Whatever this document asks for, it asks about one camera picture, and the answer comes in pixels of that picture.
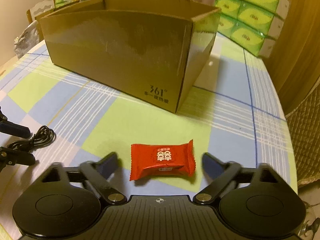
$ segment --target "table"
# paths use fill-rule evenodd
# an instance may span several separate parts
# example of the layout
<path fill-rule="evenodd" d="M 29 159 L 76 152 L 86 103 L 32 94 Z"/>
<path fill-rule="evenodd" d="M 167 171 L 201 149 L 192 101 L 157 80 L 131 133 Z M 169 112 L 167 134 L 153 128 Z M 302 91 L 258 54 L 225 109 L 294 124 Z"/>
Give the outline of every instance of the table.
<path fill-rule="evenodd" d="M 19 238 L 13 203 L 50 163 L 75 166 L 111 151 L 118 153 L 122 167 L 110 182 L 127 196 L 192 198 L 210 183 L 200 167 L 203 152 L 245 167 L 270 163 L 297 191 L 287 123 L 263 61 L 220 34 L 177 114 L 55 66 L 44 41 L 1 76 L 0 100 L 9 121 L 32 132 L 48 125 L 57 134 L 52 145 L 34 152 L 37 165 L 7 166 L 0 173 L 1 239 Z M 1 134 L 0 143 L 16 139 Z M 129 181 L 132 143 L 175 145 L 190 139 L 197 165 L 192 178 Z"/>

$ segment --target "candy wrapper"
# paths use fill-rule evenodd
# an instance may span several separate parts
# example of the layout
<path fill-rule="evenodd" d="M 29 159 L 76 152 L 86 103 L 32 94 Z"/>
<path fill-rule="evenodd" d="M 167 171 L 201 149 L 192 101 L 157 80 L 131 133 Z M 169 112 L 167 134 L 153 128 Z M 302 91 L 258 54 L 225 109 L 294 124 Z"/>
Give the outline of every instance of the candy wrapper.
<path fill-rule="evenodd" d="M 131 145 L 130 180 L 148 175 L 188 175 L 196 169 L 193 140 L 181 145 Z"/>

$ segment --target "checkered tablecloth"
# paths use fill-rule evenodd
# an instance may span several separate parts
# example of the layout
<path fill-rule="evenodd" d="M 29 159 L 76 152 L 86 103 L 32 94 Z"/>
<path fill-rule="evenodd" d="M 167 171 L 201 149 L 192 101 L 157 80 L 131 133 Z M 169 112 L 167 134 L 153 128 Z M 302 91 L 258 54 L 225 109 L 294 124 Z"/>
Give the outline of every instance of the checkered tablecloth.
<path fill-rule="evenodd" d="M 12 206 L 52 162 L 75 166 L 116 151 L 122 167 L 111 184 L 122 193 L 193 195 L 208 185 L 201 156 L 245 167 L 272 167 L 297 190 L 287 123 L 261 59 L 217 35 L 208 64 L 177 114 L 55 66 L 41 42 L 1 76 L 0 105 L 9 121 L 36 132 L 47 125 L 57 134 L 34 152 L 37 165 L 7 166 L 0 173 L 0 239 L 18 239 Z M 16 138 L 1 134 L 3 146 Z M 130 145 L 182 144 L 194 140 L 196 174 L 129 181 Z"/>

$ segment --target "brown wooden cabinet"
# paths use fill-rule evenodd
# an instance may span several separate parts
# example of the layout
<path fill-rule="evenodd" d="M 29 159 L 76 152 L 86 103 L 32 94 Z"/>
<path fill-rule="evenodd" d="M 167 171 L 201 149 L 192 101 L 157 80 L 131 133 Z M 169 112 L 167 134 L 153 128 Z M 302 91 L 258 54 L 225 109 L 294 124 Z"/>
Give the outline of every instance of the brown wooden cabinet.
<path fill-rule="evenodd" d="M 320 0 L 290 0 L 281 35 L 264 59 L 285 114 L 295 109 L 320 76 Z"/>

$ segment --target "white crosshair mark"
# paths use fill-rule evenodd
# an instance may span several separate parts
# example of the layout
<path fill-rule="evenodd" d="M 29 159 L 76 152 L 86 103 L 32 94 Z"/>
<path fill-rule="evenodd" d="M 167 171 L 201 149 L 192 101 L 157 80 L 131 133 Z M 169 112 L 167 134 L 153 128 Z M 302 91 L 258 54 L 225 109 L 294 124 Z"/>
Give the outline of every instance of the white crosshair mark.
<path fill-rule="evenodd" d="M 165 201 L 163 198 L 157 198 L 155 201 L 157 201 L 159 204 Z"/>

